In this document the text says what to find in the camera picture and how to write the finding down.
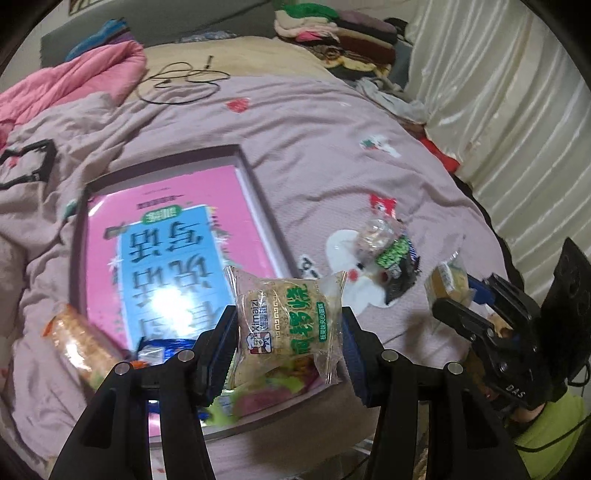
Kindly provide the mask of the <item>small yellow cake packet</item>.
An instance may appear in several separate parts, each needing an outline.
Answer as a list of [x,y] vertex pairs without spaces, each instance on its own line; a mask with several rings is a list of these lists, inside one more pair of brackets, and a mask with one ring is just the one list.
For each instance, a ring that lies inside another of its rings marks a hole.
[[469,307],[474,298],[459,250],[433,269],[424,286],[430,306],[439,299],[451,299]]

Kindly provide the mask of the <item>blue foil snack packet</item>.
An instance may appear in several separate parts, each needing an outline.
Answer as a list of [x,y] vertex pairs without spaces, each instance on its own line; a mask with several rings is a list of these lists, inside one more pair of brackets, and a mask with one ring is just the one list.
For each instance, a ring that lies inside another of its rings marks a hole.
[[191,349],[193,339],[151,339],[142,338],[137,346],[135,359],[149,366],[165,363],[181,350]]

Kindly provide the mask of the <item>beige bread packet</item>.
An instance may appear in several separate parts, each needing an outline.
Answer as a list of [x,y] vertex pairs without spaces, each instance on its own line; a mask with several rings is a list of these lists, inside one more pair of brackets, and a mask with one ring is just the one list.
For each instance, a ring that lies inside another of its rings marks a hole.
[[300,358],[334,384],[342,359],[342,292],[346,273],[320,279],[262,278],[226,270],[238,311],[238,347],[228,381],[250,383]]

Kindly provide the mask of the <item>orange cracker packet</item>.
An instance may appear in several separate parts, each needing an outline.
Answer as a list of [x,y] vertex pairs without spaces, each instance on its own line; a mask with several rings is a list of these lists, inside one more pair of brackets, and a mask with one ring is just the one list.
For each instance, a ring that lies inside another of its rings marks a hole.
[[93,391],[99,389],[120,363],[126,364],[130,371],[137,369],[106,334],[70,304],[64,304],[53,316],[41,337],[68,360]]

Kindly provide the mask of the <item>pink book tray box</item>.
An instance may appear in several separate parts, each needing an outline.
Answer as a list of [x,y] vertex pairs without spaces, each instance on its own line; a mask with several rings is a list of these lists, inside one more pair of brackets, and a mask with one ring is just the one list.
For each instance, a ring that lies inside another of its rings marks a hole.
[[142,338],[195,341],[214,328],[235,301],[230,266],[297,275],[240,147],[168,155],[85,186],[69,301],[133,359]]

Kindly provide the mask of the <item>light green snack packet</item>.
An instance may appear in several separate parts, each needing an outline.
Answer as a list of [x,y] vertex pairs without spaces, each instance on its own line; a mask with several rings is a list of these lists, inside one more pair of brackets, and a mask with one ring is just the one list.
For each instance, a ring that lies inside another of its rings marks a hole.
[[228,426],[243,417],[280,405],[322,386],[311,357],[273,369],[256,380],[222,391],[198,418],[207,426]]

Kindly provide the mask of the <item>snickers bar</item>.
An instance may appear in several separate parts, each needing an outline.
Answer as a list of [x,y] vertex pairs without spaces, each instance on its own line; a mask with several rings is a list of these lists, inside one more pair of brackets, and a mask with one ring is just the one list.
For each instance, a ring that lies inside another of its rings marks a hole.
[[411,259],[413,261],[413,264],[415,266],[417,266],[420,262],[420,256],[418,255],[417,250],[415,249],[415,246],[411,240],[408,240],[408,245],[409,245],[409,253],[410,253]]

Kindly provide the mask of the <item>dark green snack packet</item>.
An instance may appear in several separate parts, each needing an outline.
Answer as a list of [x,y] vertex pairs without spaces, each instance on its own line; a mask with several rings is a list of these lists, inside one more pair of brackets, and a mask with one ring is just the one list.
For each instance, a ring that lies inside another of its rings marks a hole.
[[376,257],[376,264],[383,273],[386,305],[390,305],[410,290],[420,274],[420,262],[417,266],[413,264],[408,240],[411,239],[407,235],[401,235]]

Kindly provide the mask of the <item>clear wrapped pastry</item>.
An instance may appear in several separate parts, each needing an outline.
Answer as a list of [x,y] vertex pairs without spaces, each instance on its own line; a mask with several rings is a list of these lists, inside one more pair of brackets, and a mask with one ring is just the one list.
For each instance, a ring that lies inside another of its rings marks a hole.
[[384,252],[405,232],[403,223],[391,217],[373,217],[356,234],[356,258],[370,262]]

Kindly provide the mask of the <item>red snack packet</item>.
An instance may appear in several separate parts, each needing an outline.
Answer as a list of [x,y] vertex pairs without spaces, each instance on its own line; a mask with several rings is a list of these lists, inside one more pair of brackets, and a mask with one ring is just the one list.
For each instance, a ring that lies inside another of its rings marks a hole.
[[396,218],[397,200],[389,197],[381,197],[377,194],[370,194],[370,207],[379,215],[389,218]]

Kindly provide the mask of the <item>red bag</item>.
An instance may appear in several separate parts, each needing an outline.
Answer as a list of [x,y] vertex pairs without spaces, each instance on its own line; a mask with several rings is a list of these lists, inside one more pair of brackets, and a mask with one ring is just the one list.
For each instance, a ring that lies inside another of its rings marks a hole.
[[458,171],[460,163],[455,158],[443,153],[433,141],[425,137],[421,139],[421,143],[431,154],[440,160],[449,173],[455,174]]

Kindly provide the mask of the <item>cream curtain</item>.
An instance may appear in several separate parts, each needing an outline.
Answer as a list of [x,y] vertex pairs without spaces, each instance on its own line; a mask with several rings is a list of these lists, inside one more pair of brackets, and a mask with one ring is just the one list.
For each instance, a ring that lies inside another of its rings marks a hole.
[[519,1],[422,1],[409,93],[426,131],[542,300],[563,242],[590,248],[590,91],[549,27]]

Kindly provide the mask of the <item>beige blanket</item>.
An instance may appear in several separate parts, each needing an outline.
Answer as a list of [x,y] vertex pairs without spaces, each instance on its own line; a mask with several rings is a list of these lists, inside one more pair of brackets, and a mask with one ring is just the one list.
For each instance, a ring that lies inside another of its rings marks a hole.
[[176,68],[228,73],[232,77],[284,76],[335,82],[338,80],[308,50],[293,44],[256,36],[204,42],[171,43],[144,50],[148,76],[172,64]]

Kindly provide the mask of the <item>pink duvet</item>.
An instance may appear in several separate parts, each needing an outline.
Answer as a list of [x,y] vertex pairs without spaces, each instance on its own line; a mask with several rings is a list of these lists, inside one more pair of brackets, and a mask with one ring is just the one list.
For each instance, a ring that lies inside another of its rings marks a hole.
[[40,69],[1,93],[1,146],[10,133],[50,107],[108,94],[120,105],[146,71],[143,47],[125,41],[94,48],[57,65]]

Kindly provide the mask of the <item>folded clothes pile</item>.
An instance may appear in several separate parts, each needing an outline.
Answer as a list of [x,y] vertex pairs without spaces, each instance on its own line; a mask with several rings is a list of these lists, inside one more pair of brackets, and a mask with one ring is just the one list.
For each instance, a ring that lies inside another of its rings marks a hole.
[[396,63],[397,26],[362,12],[280,2],[273,28],[280,40],[303,47],[345,81],[386,77]]

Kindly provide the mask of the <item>blue purple clothes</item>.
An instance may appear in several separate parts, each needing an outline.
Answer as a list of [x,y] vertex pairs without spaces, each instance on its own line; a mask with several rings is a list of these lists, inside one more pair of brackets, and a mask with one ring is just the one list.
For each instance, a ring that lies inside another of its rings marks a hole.
[[87,51],[109,44],[134,40],[130,28],[125,19],[110,19],[101,28],[75,45],[66,55],[65,61],[84,54]]

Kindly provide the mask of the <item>grey headboard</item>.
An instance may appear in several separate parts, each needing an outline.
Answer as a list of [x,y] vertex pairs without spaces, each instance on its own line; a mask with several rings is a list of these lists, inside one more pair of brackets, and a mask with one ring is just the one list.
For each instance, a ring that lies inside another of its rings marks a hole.
[[270,1],[108,1],[44,35],[40,46],[41,65],[50,67],[62,63],[74,46],[97,32],[106,21],[119,18],[127,22],[136,41],[145,47],[221,30],[238,36],[274,36],[274,7]]

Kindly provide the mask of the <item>black plastic frame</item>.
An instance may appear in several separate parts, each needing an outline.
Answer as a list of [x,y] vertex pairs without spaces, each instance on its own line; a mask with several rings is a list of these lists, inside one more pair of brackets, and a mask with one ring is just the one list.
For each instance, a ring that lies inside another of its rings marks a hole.
[[52,140],[45,139],[18,149],[6,149],[1,154],[2,191],[18,185],[47,184],[57,149]]

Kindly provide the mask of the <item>wall painting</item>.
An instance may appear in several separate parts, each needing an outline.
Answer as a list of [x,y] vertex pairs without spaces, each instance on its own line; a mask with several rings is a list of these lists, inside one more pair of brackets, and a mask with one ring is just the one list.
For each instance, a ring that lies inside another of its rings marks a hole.
[[68,15],[73,16],[76,15],[83,10],[86,10],[98,3],[102,0],[69,0],[68,1]]

